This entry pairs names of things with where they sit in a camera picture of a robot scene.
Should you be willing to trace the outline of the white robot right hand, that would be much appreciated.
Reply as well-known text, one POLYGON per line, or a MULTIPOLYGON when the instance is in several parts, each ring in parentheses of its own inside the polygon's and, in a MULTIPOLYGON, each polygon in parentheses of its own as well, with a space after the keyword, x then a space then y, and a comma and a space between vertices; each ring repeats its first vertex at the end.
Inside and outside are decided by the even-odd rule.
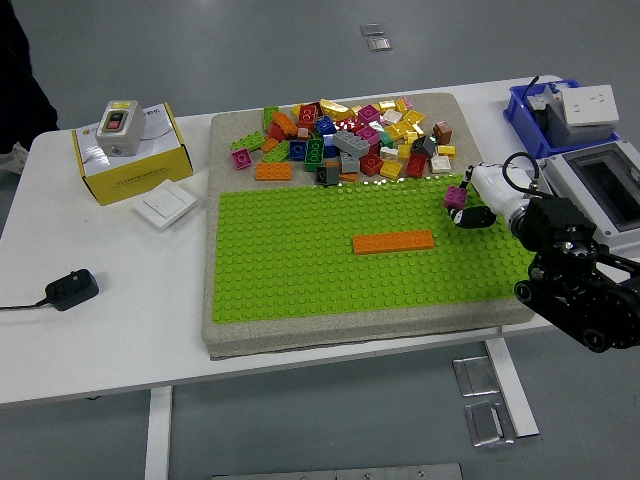
POLYGON ((501 166, 480 164, 470 166, 458 186, 448 187, 443 206, 460 228, 490 227, 501 216, 509 232, 517 236, 528 204, 526 194, 508 184, 501 166), (469 185, 480 196, 481 206, 465 206, 469 185))

